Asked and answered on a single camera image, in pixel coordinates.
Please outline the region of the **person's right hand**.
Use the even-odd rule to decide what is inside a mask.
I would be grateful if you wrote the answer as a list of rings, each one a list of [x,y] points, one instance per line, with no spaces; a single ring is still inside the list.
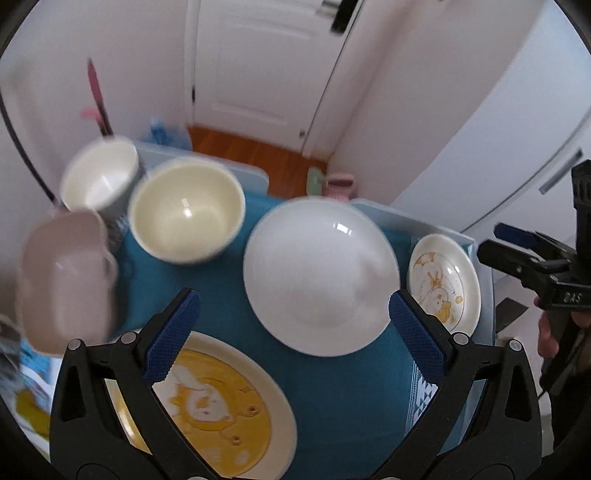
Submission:
[[[574,311],[570,313],[571,322],[581,329],[588,329],[591,323],[589,311]],[[540,317],[538,337],[538,354],[544,359],[552,359],[559,352],[559,342],[552,334],[551,322],[547,311]]]

